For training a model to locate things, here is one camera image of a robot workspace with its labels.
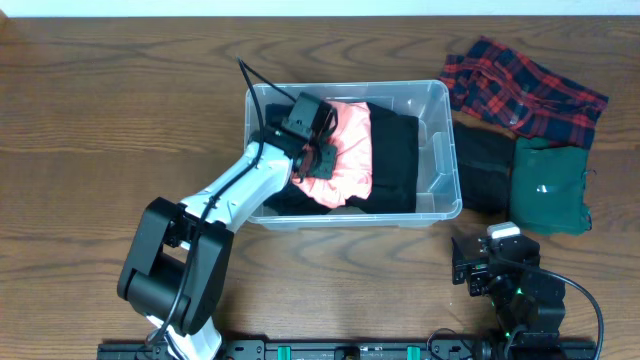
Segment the red plaid flannel garment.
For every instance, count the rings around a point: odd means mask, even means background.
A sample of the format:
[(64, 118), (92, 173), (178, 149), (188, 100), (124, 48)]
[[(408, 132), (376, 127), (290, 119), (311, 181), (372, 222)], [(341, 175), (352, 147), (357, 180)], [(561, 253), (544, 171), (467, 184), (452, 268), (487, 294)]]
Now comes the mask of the red plaid flannel garment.
[(514, 134), (589, 150), (609, 98), (481, 37), (446, 57), (439, 80), (451, 108)]

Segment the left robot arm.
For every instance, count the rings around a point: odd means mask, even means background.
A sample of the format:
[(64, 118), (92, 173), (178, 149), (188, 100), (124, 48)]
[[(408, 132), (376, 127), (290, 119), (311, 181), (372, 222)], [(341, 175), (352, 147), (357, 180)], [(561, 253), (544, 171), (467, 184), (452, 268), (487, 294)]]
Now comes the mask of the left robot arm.
[(155, 326), (145, 345), (167, 359), (212, 359), (222, 345), (212, 314), (220, 300), (235, 233), (291, 177), (331, 173), (328, 139), (338, 112), (308, 93), (275, 125), (259, 128), (243, 155), (217, 180), (173, 203), (144, 210), (117, 294)]

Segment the pink garment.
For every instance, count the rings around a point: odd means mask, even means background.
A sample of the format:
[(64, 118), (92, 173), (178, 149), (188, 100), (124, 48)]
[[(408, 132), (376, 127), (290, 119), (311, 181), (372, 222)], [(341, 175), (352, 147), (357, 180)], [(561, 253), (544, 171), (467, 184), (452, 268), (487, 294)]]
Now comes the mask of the pink garment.
[(330, 101), (338, 125), (328, 143), (337, 148), (331, 179), (293, 178), (293, 185), (328, 208), (346, 204), (351, 197), (366, 200), (373, 186), (371, 112), (365, 102)]

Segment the large black garment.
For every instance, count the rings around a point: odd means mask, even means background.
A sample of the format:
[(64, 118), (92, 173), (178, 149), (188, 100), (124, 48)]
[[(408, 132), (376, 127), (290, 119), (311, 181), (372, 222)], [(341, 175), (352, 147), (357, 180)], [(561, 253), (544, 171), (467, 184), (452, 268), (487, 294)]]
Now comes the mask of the large black garment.
[(328, 208), (289, 183), (266, 200), (265, 206), (281, 216), (325, 215), (342, 207), (368, 214), (413, 213), (418, 177), (418, 119), (366, 103), (371, 112), (373, 186), (364, 200), (351, 197), (346, 204)]

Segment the dark navy garment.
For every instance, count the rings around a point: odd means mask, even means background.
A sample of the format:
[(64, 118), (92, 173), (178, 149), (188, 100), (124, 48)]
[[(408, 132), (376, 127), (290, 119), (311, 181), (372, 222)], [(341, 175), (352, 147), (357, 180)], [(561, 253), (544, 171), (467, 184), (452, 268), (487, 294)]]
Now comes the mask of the dark navy garment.
[(303, 142), (283, 127), (293, 107), (281, 104), (269, 104), (265, 107), (265, 141), (287, 153), (299, 151)]

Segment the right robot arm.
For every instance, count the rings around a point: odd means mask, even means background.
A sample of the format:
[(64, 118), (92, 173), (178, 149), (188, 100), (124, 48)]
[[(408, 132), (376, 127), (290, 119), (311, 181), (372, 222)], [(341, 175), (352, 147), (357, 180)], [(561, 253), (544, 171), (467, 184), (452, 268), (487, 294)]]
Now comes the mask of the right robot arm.
[(565, 285), (540, 272), (540, 245), (524, 236), (452, 241), (452, 283), (490, 298), (504, 339), (515, 347), (551, 347), (566, 314)]

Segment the green garment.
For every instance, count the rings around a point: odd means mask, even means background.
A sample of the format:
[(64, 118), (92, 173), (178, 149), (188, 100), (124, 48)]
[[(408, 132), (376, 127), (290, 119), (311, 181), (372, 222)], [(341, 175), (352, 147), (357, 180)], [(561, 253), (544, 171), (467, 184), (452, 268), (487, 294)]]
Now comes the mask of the green garment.
[(509, 219), (542, 235), (581, 235), (592, 229), (584, 202), (589, 152), (553, 147), (543, 138), (516, 141)]

